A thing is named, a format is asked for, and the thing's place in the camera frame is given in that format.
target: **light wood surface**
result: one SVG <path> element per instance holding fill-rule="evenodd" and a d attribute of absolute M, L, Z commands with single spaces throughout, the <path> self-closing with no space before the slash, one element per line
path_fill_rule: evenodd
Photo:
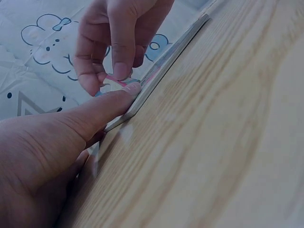
<path fill-rule="evenodd" d="M 69 228 L 304 227 L 304 1 L 218 0 L 111 131 Z"/>

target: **small card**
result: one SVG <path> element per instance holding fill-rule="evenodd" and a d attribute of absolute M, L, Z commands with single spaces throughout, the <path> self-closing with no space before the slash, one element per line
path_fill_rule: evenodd
<path fill-rule="evenodd" d="M 194 22 L 188 30 L 178 39 L 158 60 L 156 60 L 147 72 L 144 78 L 140 81 L 142 85 L 142 91 L 126 112 L 125 115 L 117 117 L 111 121 L 105 131 L 108 132 L 126 120 L 132 118 L 141 108 L 143 103 L 148 99 L 154 88 L 179 57 L 182 51 L 190 43 L 193 37 L 197 34 L 200 28 L 209 20 L 208 14 L 202 15 L 196 22 Z"/>

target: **fingernail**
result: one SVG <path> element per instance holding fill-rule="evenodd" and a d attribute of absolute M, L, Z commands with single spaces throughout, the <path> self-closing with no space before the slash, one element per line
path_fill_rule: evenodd
<path fill-rule="evenodd" d="M 141 92 L 142 87 L 139 82 L 132 82 L 127 86 L 125 86 L 124 88 L 122 88 L 122 90 L 126 91 L 131 96 L 137 96 Z"/>
<path fill-rule="evenodd" d="M 129 75 L 128 66 L 125 63 L 115 63 L 113 77 L 123 80 Z"/>

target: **hand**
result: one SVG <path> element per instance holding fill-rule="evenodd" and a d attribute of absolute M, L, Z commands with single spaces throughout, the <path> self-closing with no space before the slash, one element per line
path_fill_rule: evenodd
<path fill-rule="evenodd" d="M 0 122 L 0 224 L 51 227 L 88 158 L 82 151 L 103 137 L 104 126 L 140 89 L 132 83 L 66 112 Z"/>
<path fill-rule="evenodd" d="M 106 77 L 103 60 L 112 46 L 113 77 L 126 79 L 144 53 L 174 0 L 94 0 L 82 18 L 74 58 L 79 83 L 94 96 Z"/>

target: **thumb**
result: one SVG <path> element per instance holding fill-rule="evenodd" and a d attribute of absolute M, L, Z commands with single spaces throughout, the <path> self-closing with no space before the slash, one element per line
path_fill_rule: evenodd
<path fill-rule="evenodd" d="M 39 136 L 47 139 L 40 141 L 40 144 L 47 150 L 33 151 L 36 153 L 35 157 L 41 158 L 41 165 L 31 164 L 36 170 L 35 178 L 31 178 L 31 187 L 39 188 L 67 170 L 97 132 L 127 111 L 140 90 L 139 83 L 131 83 L 122 90 L 95 97 L 69 111 L 50 114 L 48 118 L 46 115 L 40 116 L 46 123 L 41 127 L 48 129 L 46 132 L 40 132 Z"/>
<path fill-rule="evenodd" d="M 113 77 L 117 80 L 127 78 L 132 70 L 135 57 L 135 24 L 137 16 L 128 13 L 127 8 L 111 7 L 108 10 Z"/>

